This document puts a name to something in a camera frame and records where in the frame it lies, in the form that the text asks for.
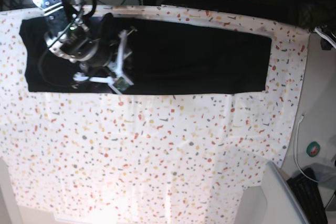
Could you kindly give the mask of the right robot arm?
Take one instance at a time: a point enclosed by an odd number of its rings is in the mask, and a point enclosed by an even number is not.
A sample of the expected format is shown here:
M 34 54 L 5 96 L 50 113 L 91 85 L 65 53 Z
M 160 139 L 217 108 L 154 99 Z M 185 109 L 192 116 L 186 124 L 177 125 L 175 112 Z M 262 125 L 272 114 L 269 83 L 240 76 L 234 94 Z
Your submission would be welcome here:
M 52 54 L 82 64 L 84 71 L 108 66 L 111 49 L 102 38 L 92 35 L 87 24 L 96 11 L 97 0 L 92 0 L 88 13 L 84 13 L 82 0 L 32 1 L 44 13 L 49 28 L 46 44 Z

